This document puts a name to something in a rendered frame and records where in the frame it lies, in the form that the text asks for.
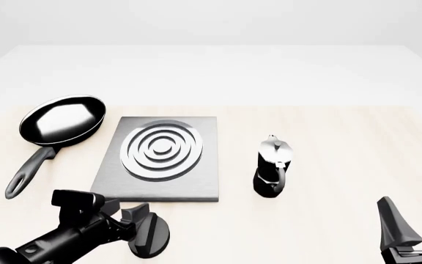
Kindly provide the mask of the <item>flat stove plate with rings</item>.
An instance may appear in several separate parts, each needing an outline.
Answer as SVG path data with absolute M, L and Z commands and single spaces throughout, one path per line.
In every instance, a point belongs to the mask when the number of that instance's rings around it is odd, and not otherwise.
M 121 117 L 90 191 L 122 202 L 217 202 L 217 118 Z

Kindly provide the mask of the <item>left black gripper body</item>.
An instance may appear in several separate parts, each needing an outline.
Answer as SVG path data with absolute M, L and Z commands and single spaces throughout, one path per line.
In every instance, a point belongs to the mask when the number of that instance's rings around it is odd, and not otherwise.
M 92 243 L 130 241 L 137 235 L 136 224 L 122 222 L 104 213 L 95 213 L 81 228 L 82 236 Z

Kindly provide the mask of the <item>black frying pan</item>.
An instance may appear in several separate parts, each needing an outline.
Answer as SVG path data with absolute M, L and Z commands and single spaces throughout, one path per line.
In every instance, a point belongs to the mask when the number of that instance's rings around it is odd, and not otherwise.
M 52 160 L 64 147 L 92 136 L 102 125 L 106 105 L 90 95 L 54 98 L 35 107 L 21 120 L 19 134 L 40 147 L 15 173 L 4 192 L 6 199 L 17 197 L 46 160 Z

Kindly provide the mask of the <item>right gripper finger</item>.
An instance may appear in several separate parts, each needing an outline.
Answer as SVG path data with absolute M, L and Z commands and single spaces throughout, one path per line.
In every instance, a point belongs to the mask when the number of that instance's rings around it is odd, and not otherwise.
M 400 214 L 390 197 L 377 202 L 380 215 L 380 248 L 413 247 L 422 243 L 422 237 L 414 231 Z

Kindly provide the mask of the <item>black and silver moka pot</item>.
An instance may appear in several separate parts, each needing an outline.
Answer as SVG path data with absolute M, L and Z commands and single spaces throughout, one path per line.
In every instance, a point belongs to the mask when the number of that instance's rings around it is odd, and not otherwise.
M 254 191 L 266 198 L 276 198 L 286 185 L 286 171 L 292 162 L 293 149 L 287 142 L 270 134 L 261 142 L 253 176 Z

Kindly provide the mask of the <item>round black stove knob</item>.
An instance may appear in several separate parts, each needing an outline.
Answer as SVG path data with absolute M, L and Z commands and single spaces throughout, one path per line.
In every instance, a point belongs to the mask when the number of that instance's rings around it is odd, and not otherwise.
M 135 238 L 128 242 L 128 246 L 136 257 L 151 259 L 166 249 L 170 237 L 171 233 L 166 221 L 156 213 L 148 213 L 136 229 Z

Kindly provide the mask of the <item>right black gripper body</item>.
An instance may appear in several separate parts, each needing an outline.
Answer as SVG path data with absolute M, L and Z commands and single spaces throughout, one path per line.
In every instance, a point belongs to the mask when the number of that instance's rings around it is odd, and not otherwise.
M 385 264 L 422 264 L 422 250 L 412 246 L 386 246 L 380 244 L 381 255 Z

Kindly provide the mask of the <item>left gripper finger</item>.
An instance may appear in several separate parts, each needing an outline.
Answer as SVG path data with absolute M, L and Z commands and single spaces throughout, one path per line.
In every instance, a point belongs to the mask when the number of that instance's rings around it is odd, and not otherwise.
M 125 224 L 137 224 L 143 221 L 149 214 L 149 204 L 147 202 L 135 206 L 134 208 L 121 209 L 121 222 Z
M 102 214 L 105 217 L 112 217 L 119 210 L 120 201 L 118 199 L 106 200 L 104 206 L 102 206 Z

